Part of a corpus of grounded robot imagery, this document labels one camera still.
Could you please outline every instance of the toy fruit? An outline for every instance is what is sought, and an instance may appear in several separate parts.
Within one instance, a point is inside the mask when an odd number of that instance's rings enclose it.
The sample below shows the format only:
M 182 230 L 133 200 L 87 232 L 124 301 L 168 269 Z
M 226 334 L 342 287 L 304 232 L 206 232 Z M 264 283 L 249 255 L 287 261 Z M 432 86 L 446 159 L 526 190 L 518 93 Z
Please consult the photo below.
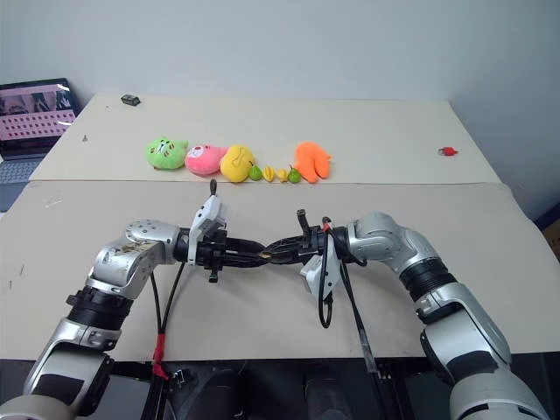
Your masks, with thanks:
M 196 175 L 210 175 L 220 170 L 220 160 L 227 151 L 207 144 L 194 146 L 186 154 L 185 166 Z
M 318 175 L 321 178 L 329 176 L 329 159 L 331 157 L 315 143 L 303 142 L 296 147 L 296 168 L 301 176 L 308 182 L 317 182 Z
M 299 171 L 297 169 L 294 169 L 290 166 L 290 173 L 288 173 L 288 180 L 292 183 L 292 184 L 297 184 L 299 181 L 301 181 L 301 174 L 299 173 Z
M 156 169 L 177 169 L 185 163 L 186 148 L 189 142 L 175 142 L 160 137 L 146 146 L 144 155 Z
M 272 169 L 271 166 L 265 166 L 264 169 L 262 170 L 262 176 L 268 182 L 271 182 L 272 179 L 274 179 L 274 169 Z
M 263 172 L 261 171 L 261 168 L 259 168 L 256 164 L 253 164 L 253 162 L 251 162 L 251 164 L 253 166 L 251 166 L 251 169 L 248 172 L 248 177 L 253 179 L 254 181 L 258 181 L 263 177 Z
M 285 169 L 279 169 L 276 171 L 276 176 L 280 180 L 280 182 L 286 182 L 288 180 L 288 171 Z
M 227 153 L 221 159 L 220 171 L 231 182 L 243 182 L 253 166 L 251 162 L 254 161 L 255 158 L 249 148 L 234 144 L 227 149 Z

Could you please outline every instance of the green plush toy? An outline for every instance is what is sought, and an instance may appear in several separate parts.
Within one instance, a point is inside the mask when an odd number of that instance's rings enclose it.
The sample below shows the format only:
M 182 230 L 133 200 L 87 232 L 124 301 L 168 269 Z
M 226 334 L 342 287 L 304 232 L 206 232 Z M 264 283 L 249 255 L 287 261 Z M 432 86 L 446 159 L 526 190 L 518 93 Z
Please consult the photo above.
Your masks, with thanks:
M 189 142 L 174 142 L 160 137 L 146 146 L 144 155 L 156 169 L 177 169 L 185 164 Z

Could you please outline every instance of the laptop keyboard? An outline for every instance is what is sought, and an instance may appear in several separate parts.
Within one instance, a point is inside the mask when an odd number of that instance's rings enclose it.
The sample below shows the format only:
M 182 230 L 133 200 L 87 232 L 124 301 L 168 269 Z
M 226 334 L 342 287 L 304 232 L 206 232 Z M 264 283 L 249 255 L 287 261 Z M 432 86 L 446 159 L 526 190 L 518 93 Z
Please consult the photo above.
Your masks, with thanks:
M 39 166 L 34 162 L 2 162 L 0 164 L 0 184 L 15 184 L 16 182 L 28 182 L 29 177 Z

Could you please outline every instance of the stuffed toy face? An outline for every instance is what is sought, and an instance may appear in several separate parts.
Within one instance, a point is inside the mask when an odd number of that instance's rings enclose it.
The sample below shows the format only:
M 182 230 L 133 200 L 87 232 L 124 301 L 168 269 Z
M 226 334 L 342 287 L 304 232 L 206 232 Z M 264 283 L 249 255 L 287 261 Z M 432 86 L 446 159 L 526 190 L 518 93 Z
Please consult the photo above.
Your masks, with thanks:
M 156 169 L 177 169 L 185 164 L 188 142 L 176 142 L 160 137 L 146 146 L 144 155 Z
M 196 175 L 209 175 L 220 170 L 220 161 L 228 149 L 208 146 L 195 146 L 185 157 L 185 166 Z

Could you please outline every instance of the silver robot arm segment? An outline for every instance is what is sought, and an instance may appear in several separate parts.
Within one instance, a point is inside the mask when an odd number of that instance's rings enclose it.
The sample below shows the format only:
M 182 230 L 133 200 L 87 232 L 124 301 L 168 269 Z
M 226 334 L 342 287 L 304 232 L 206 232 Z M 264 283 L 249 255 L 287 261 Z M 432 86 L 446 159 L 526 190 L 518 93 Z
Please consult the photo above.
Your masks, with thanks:
M 426 238 L 384 213 L 371 213 L 346 229 L 350 251 L 390 267 L 414 300 L 426 324 L 423 350 L 439 377 L 453 385 L 452 420 L 549 419 L 529 387 L 511 373 L 500 329 Z
M 60 400 L 71 417 L 95 411 L 113 364 L 104 352 L 115 348 L 121 325 L 151 272 L 159 264 L 176 262 L 178 240 L 179 227 L 138 220 L 103 247 L 86 287 L 68 298 L 73 309 L 59 322 L 29 373 L 25 395 Z M 188 237 L 181 235 L 180 240 Z

